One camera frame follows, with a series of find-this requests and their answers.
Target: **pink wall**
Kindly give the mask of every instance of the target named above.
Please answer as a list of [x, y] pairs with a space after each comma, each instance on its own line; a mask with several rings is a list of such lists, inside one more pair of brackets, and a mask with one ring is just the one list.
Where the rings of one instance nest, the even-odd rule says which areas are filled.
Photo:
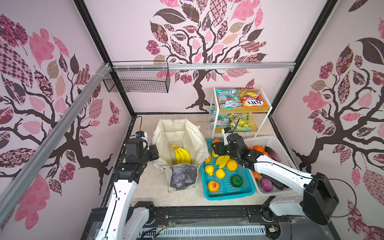
[[[340, 2], [273, 116], [302, 170], [356, 191], [332, 219], [341, 239], [383, 239], [384, 2], [357, 3]], [[352, 191], [331, 183], [347, 214]]]
[[[72, 1], [12, 1], [1, 10], [0, 194], [102, 64]], [[129, 121], [120, 96], [102, 83], [1, 227], [1, 238], [79, 239]]]
[[[174, 63], [210, 63], [209, 56], [212, 54], [212, 63], [219, 63], [226, 58], [237, 62], [241, 57], [254, 54], [258, 56], [252, 59], [263, 62], [294, 61], [325, 2], [202, 0], [198, 5], [197, 1], [184, 0], [118, 0], [113, 4], [96, 0], [86, 3], [113, 61], [164, 58], [169, 62], [175, 59]], [[167, 11], [179, 14], [180, 17], [171, 17]], [[204, 21], [206, 16], [213, 23], [212, 31], [209, 28], [198, 29], [199, 23], [203, 26], [207, 23]], [[251, 24], [251, 28], [241, 38], [247, 24]], [[256, 39], [252, 38], [256, 33], [260, 35]], [[218, 70], [217, 73], [200, 71], [199, 77], [195, 79], [194, 71], [173, 72], [169, 93], [127, 95], [137, 112], [199, 112], [208, 109], [207, 101], [210, 101], [213, 86], [244, 87], [255, 79], [255, 86], [260, 85], [265, 89], [267, 97], [272, 101], [286, 71], [248, 70], [240, 74], [231, 74], [225, 70]], [[190, 76], [191, 81], [177, 81], [178, 78], [174, 76], [178, 74], [186, 75], [185, 79]], [[208, 74], [215, 75], [216, 80], [207, 79]]]

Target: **cable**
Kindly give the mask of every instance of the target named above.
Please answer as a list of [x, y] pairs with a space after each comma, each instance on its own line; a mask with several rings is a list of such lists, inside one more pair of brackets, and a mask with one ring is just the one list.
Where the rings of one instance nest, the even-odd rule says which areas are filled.
[[307, 179], [314, 179], [314, 180], [324, 180], [324, 179], [326, 179], [326, 180], [339, 180], [339, 181], [344, 182], [345, 184], [347, 184], [347, 185], [352, 189], [352, 191], [353, 191], [353, 195], [355, 195], [355, 206], [354, 206], [353, 209], [352, 209], [348, 214], [346, 214], [346, 215], [343, 215], [343, 216], [331, 216], [331, 217], [334, 217], [334, 218], [346, 217], [346, 216], [351, 215], [351, 214], [353, 213], [353, 211], [355, 210], [356, 205], [357, 205], [357, 203], [358, 203], [358, 198], [357, 198], [357, 196], [356, 196], [356, 192], [355, 192], [355, 190], [354, 190], [354, 189], [352, 188], [352, 186], [351, 186], [349, 183], [347, 183], [346, 181], [341, 180], [341, 179], [338, 179], [338, 178], [322, 178], [322, 179], [319, 179], [319, 178], [305, 177], [305, 176], [302, 176], [302, 175], [300, 175], [300, 174], [298, 174], [298, 173], [296, 173], [296, 172], [293, 172], [293, 171], [291, 171], [291, 170], [288, 170], [288, 169], [286, 169], [285, 167], [282, 167], [282, 166], [280, 166], [280, 165], [278, 165], [278, 164], [275, 164], [275, 165], [276, 165], [276, 166], [279, 166], [279, 167], [281, 167], [281, 168], [283, 168], [283, 169], [285, 169], [285, 170], [287, 170], [288, 172], [292, 172], [292, 173], [294, 173], [294, 174], [296, 174], [296, 175], [298, 175], [298, 176], [300, 176], [300, 177], [307, 178]]

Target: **yellow lemon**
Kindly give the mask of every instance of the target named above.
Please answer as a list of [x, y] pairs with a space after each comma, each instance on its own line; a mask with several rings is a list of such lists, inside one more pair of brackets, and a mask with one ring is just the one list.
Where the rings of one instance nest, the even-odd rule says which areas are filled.
[[213, 176], [215, 168], [212, 165], [206, 165], [204, 170], [209, 176]]
[[227, 169], [229, 171], [236, 171], [237, 166], [238, 166], [237, 162], [235, 160], [232, 160], [232, 159], [229, 160], [227, 163]]
[[205, 163], [210, 163], [212, 160], [211, 153], [209, 153], [209, 157], [204, 161]]
[[208, 183], [208, 191], [210, 192], [217, 192], [218, 191], [218, 182], [215, 181], [209, 181]]
[[216, 177], [218, 179], [223, 179], [225, 177], [225, 172], [223, 169], [219, 168], [216, 170]]

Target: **eggplant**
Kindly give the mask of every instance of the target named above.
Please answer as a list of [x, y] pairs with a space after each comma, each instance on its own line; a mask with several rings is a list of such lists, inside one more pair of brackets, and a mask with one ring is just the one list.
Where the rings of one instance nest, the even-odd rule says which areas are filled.
[[282, 162], [279, 155], [277, 155], [277, 153], [272, 148], [266, 146], [265, 151], [268, 153], [269, 157], [275, 160], [276, 162]]
[[271, 180], [271, 183], [272, 185], [275, 186], [275, 188], [279, 189], [279, 190], [283, 190], [284, 188], [289, 188], [287, 185], [277, 181], [276, 179], [274, 178], [271, 178], [270, 176], [267, 176], [263, 173], [259, 173], [262, 177], [265, 177], [265, 178], [268, 178], [269, 180]]

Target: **wire mesh basket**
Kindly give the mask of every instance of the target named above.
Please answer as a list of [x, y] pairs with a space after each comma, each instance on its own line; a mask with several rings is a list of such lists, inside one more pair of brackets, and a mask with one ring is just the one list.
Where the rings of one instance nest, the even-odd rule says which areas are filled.
[[[144, 61], [125, 61], [129, 63]], [[168, 93], [169, 68], [166, 61], [145, 61], [153, 65], [126, 65], [114, 67], [104, 78], [108, 92]]]

